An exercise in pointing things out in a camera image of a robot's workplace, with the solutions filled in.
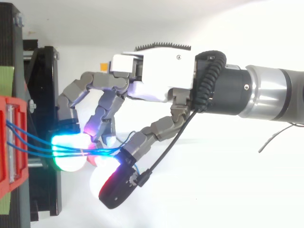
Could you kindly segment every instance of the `red bracket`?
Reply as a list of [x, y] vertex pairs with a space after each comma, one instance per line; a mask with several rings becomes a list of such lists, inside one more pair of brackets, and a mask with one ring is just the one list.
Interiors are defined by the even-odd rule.
[[[14, 105], [14, 124], [19, 128], [27, 131], [27, 103], [14, 97], [0, 96], [0, 199], [8, 192], [19, 187], [28, 177], [28, 154], [15, 150], [16, 175], [14, 182], [9, 181], [9, 162], [8, 162], [8, 145], [6, 143], [6, 107]], [[27, 136], [16, 130], [23, 140], [27, 141]], [[23, 144], [15, 137], [15, 145], [27, 150], [27, 145]]]

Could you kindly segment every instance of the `white background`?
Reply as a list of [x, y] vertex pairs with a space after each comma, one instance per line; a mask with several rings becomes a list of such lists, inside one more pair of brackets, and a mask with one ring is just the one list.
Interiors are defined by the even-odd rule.
[[[59, 91], [113, 54], [154, 41], [218, 49], [229, 64], [304, 71], [300, 0], [15, 0], [26, 16], [24, 38], [60, 52]], [[100, 92], [78, 109], [82, 126]], [[121, 137], [168, 115], [170, 104], [126, 101], [116, 116]], [[303, 129], [291, 128], [257, 150], [286, 123], [197, 115], [143, 188], [108, 210], [94, 198], [87, 164], [62, 173], [63, 210], [40, 213], [33, 228], [302, 228]], [[149, 167], [169, 142], [138, 163]]]

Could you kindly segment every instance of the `coiled cable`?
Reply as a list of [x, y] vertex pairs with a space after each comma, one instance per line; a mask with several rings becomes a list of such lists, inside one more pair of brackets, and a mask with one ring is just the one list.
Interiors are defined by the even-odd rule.
[[210, 61], [206, 73], [197, 78], [196, 94], [193, 100], [194, 109], [198, 113], [206, 111], [208, 100], [214, 90], [214, 85], [220, 72], [226, 65], [226, 56], [220, 51], [205, 51], [195, 57], [196, 60]]

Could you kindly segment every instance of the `metal rod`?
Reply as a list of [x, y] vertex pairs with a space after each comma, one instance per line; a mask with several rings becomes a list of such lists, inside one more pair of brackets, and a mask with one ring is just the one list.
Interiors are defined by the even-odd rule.
[[30, 61], [32, 59], [34, 51], [23, 51], [23, 61], [27, 60]]
[[39, 167], [43, 167], [43, 164], [42, 164], [40, 158], [29, 158], [28, 167], [29, 168], [39, 168]]
[[[14, 122], [14, 107], [10, 104], [6, 105], [6, 117], [11, 123]], [[13, 132], [7, 128], [6, 129], [7, 140], [9, 143], [15, 145], [15, 137]], [[14, 182], [16, 175], [16, 161], [15, 161], [15, 149], [8, 146], [8, 158], [9, 158], [9, 181]]]

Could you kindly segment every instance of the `green tape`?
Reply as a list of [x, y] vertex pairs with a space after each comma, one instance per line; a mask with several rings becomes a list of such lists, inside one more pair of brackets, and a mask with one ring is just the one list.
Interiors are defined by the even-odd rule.
[[[13, 89], [14, 67], [0, 66], [0, 96], [11, 96]], [[10, 192], [0, 199], [0, 215], [10, 212]]]
[[0, 95], [11, 96], [13, 89], [14, 67], [0, 66]]
[[0, 215], [8, 215], [10, 212], [10, 192], [0, 199]]

